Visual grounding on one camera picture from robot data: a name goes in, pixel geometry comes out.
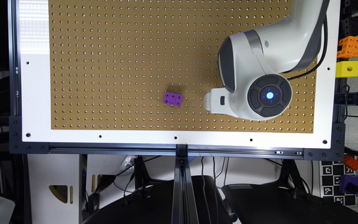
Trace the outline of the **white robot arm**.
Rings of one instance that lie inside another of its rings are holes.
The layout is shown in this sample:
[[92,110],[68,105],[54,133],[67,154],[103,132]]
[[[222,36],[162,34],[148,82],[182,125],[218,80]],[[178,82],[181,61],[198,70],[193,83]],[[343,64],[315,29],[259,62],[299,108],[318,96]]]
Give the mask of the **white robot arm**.
[[284,19],[227,37],[218,53],[223,87],[205,95],[205,109],[258,121],[282,114],[293,96],[283,73],[317,57],[328,6],[327,0],[293,1]]

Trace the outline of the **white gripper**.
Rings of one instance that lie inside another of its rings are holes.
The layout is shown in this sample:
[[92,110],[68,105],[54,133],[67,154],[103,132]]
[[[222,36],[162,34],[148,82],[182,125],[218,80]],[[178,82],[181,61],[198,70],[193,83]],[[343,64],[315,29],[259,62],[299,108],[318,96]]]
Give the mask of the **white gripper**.
[[213,88],[204,96],[204,108],[213,114],[226,114],[238,117],[238,113],[234,106],[234,99],[237,92],[231,93],[226,88]]

